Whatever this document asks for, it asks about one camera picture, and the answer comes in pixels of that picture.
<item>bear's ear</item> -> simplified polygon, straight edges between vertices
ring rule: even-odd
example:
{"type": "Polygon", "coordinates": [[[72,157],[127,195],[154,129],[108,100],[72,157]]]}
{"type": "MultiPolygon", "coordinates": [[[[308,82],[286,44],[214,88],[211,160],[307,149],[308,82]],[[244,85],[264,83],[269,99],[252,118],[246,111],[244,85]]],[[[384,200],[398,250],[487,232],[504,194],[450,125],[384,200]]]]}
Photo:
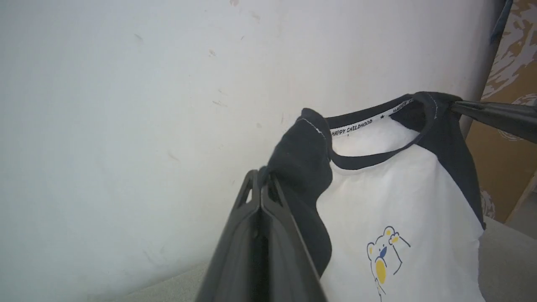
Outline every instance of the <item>bear's ear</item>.
{"type": "Polygon", "coordinates": [[[392,236],[393,234],[395,234],[395,230],[394,228],[390,227],[390,226],[387,226],[385,229],[384,229],[384,236],[388,236],[388,238],[390,238],[390,236],[392,236]]]}
{"type": "Polygon", "coordinates": [[[373,247],[375,247],[375,244],[370,242],[367,244],[367,257],[371,261],[371,258],[373,257],[373,247]]]}

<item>brown cardboard panel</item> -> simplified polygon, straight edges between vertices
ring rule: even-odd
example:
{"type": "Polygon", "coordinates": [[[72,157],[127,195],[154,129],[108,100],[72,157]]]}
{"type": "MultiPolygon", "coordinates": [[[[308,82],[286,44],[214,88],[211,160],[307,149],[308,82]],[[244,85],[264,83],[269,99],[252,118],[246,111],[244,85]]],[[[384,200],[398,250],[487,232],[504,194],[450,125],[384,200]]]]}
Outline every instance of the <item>brown cardboard panel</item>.
{"type": "MultiPolygon", "coordinates": [[[[482,102],[537,105],[537,1],[514,1],[482,102]]],[[[473,122],[466,143],[486,215],[505,222],[537,170],[537,145],[473,122]]]]}

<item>gray fabric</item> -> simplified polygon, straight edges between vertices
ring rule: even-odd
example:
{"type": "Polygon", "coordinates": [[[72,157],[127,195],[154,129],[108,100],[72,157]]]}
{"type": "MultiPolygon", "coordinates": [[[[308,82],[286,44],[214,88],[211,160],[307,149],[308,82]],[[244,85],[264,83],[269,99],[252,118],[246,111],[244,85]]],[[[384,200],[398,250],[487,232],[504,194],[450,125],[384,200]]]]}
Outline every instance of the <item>gray fabric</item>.
{"type": "MultiPolygon", "coordinates": [[[[479,284],[487,302],[535,301],[537,240],[485,217],[479,284]]],[[[207,264],[123,297],[117,302],[194,301],[207,264]]]]}

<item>white wall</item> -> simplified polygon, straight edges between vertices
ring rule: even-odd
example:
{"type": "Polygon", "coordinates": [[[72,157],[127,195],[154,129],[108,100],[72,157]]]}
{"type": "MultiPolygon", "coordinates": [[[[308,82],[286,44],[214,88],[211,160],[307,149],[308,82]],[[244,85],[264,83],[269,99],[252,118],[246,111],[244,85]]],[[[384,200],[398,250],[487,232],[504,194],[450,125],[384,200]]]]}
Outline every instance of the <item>white wall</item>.
{"type": "Polygon", "coordinates": [[[2,300],[111,299],[207,260],[244,174],[301,108],[475,98],[496,12],[490,0],[0,3],[2,300]]]}

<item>bear graphic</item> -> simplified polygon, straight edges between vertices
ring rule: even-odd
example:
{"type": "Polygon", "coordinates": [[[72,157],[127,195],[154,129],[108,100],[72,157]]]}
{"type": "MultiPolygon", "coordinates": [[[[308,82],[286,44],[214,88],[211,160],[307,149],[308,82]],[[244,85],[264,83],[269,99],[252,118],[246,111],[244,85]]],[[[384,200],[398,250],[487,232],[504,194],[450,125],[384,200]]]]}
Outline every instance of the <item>bear graphic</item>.
{"type": "Polygon", "coordinates": [[[391,226],[386,227],[375,242],[367,244],[367,257],[381,301],[381,293],[386,294],[382,288],[383,284],[386,284],[389,277],[395,275],[403,264],[397,249],[404,247],[410,247],[410,244],[391,226]]]}

